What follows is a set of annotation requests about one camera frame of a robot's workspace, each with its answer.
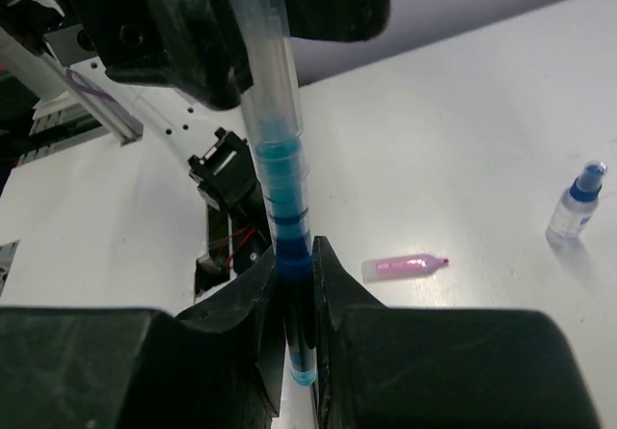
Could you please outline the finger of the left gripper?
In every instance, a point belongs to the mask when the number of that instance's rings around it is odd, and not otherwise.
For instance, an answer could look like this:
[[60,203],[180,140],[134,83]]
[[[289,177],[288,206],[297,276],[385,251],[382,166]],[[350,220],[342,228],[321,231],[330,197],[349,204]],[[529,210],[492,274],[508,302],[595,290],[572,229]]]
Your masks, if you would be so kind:
[[389,23],[389,0],[285,0],[290,35],[303,40],[372,40]]

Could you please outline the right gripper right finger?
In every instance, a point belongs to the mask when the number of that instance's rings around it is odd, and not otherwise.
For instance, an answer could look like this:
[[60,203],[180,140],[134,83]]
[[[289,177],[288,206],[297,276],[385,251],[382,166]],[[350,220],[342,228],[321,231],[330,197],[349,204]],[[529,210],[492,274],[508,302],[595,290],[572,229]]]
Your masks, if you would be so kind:
[[322,428],[597,428],[570,345],[528,309],[389,308],[313,242]]

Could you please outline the pink highlighter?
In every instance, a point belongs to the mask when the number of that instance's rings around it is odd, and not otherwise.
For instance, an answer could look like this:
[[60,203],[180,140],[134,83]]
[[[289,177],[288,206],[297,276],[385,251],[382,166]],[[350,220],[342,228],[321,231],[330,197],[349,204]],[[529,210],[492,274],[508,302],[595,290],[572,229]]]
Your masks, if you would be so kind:
[[363,282],[381,282],[430,276],[449,265],[447,257],[429,254],[402,255],[362,263]]

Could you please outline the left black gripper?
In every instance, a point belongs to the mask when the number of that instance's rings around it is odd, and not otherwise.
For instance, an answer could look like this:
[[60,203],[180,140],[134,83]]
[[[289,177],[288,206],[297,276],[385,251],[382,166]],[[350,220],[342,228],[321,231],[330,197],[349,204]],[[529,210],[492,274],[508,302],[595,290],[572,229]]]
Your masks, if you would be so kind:
[[213,110],[237,107],[251,86],[229,0],[68,0],[122,84],[174,87]]

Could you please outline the blue pen with label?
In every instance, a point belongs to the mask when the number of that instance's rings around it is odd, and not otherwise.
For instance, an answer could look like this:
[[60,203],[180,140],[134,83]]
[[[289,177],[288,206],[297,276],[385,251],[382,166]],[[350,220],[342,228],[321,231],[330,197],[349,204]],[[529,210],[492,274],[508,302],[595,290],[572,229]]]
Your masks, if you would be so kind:
[[277,266],[291,375],[310,386],[317,376],[312,236],[305,155],[289,138],[255,150]]

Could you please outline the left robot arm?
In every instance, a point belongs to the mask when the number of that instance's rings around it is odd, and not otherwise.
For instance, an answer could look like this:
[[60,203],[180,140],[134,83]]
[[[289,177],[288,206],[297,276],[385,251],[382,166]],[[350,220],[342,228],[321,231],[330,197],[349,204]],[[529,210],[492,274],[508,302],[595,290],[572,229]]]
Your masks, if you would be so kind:
[[389,0],[1,0],[1,34],[119,133],[139,121],[205,200],[311,269],[293,39],[380,35]]

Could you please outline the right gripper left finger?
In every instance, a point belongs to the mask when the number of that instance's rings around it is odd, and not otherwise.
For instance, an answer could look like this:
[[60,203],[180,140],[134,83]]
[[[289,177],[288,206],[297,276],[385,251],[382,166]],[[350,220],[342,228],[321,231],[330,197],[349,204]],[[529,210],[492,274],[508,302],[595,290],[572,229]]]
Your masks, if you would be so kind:
[[267,428],[282,398],[274,255],[178,315],[3,308],[5,428]]

